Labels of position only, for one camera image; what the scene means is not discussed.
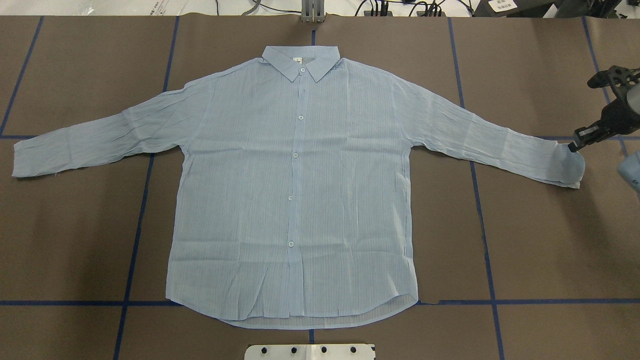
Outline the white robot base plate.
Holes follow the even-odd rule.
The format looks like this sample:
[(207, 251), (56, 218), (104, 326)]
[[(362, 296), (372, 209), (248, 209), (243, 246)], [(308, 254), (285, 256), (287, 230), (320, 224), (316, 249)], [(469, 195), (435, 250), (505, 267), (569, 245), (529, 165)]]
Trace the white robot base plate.
[(251, 345), (245, 360), (376, 360), (374, 344), (264, 344)]

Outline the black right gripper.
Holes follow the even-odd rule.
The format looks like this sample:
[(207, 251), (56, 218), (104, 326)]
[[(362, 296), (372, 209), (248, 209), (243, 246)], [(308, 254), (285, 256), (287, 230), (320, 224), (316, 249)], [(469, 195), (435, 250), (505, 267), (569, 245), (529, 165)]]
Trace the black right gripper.
[(574, 130), (573, 141), (567, 145), (571, 153), (578, 153), (615, 135), (629, 135), (640, 128), (640, 69), (617, 65), (597, 71), (588, 81), (591, 89), (610, 87), (617, 98), (606, 105), (599, 121)]

